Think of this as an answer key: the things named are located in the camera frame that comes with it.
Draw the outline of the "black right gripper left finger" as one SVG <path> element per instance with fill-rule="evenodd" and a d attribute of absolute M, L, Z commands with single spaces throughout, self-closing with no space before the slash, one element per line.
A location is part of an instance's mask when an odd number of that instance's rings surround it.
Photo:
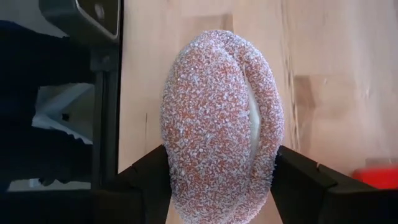
<path fill-rule="evenodd" d="M 118 176 L 130 189 L 140 191 L 144 222 L 165 224 L 172 194 L 165 147 L 160 145 L 153 149 Z"/>

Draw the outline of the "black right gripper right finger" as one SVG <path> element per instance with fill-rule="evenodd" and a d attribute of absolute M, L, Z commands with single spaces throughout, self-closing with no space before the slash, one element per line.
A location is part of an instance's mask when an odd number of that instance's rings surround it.
<path fill-rule="evenodd" d="M 271 193 L 283 223 L 366 223 L 370 186 L 280 146 Z"/>

